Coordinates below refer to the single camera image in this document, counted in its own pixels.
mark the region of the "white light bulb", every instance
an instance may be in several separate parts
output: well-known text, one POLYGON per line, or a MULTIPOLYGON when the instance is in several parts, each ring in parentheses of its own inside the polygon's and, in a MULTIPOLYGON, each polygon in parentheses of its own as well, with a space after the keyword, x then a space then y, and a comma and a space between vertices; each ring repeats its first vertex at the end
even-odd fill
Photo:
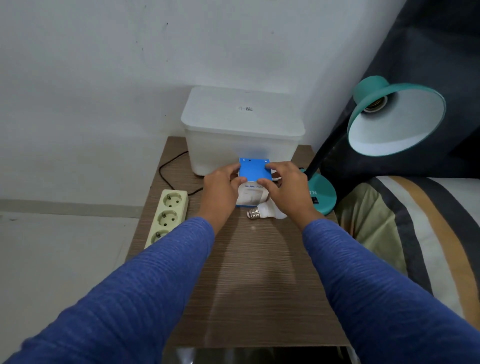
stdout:
POLYGON ((267 202, 263 202, 257 207, 248 210, 247 217, 252 220, 256 220, 258 218, 277 218, 279 220, 282 220, 287 216, 282 211, 280 211, 275 205, 275 202, 273 202, 273 200, 269 198, 267 202))

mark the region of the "hand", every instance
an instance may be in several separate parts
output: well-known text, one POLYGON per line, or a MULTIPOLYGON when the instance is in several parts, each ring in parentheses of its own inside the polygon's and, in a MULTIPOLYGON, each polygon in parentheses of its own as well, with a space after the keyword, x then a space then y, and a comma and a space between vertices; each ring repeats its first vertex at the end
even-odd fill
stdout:
POLYGON ((233 212, 239 197, 239 186, 247 181, 246 177, 231 179, 231 175, 240 168, 240 163, 221 167, 204 177, 204 190, 200 202, 199 217, 207 220, 215 235, 225 225, 233 212))
POLYGON ((257 183, 269 191, 270 198, 276 206, 291 218, 301 231, 312 221, 325 218, 313 207, 307 175, 301 172, 295 164, 277 162, 268 163, 265 167, 276 170, 278 176, 282 177, 281 188, 265 178, 259 179, 257 183))

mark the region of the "person's left hand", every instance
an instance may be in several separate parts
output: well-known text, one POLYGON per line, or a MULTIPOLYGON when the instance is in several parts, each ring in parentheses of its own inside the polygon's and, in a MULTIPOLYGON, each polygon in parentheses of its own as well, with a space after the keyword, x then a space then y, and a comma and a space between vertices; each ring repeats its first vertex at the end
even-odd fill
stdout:
POLYGON ((231 175, 239 168, 240 163, 230 164, 204 177, 204 190, 197 216, 212 225, 215 235, 225 225, 235 208, 239 186, 247 181, 245 177, 231 179, 231 175))

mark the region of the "blue box top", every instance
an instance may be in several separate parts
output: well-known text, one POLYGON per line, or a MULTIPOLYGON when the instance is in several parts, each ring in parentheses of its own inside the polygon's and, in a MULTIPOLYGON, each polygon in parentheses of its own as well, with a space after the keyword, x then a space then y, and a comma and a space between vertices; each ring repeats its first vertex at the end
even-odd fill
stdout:
POLYGON ((265 164, 270 163, 269 159, 251 159, 239 158, 240 177, 247 177, 250 182, 257 181, 259 178, 272 180, 272 172, 265 168, 265 164))

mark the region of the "electrical outlet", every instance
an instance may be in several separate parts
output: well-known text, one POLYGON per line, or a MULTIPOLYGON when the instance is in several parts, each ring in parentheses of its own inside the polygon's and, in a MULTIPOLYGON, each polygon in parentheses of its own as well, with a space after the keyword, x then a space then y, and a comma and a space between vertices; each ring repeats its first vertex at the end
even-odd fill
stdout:
POLYGON ((187 207, 187 191, 163 190, 145 243, 145 249, 185 221, 187 207))

